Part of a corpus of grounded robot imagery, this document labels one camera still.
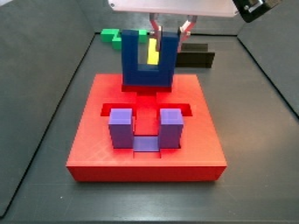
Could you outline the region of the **white flat gripper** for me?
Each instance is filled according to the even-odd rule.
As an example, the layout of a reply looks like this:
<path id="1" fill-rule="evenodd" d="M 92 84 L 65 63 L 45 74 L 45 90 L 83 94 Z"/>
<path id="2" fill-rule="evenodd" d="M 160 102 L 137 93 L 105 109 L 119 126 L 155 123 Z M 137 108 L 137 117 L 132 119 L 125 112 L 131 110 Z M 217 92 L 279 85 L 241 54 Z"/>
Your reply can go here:
<path id="1" fill-rule="evenodd" d="M 232 0 L 107 0 L 113 11 L 132 11 L 149 13 L 149 23 L 153 28 L 156 40 L 155 50 L 160 52 L 163 27 L 157 24 L 157 13 L 189 15 L 179 27 L 180 37 L 177 51 L 181 50 L 183 41 L 189 37 L 196 24 L 196 16 L 232 18 L 237 14 Z"/>

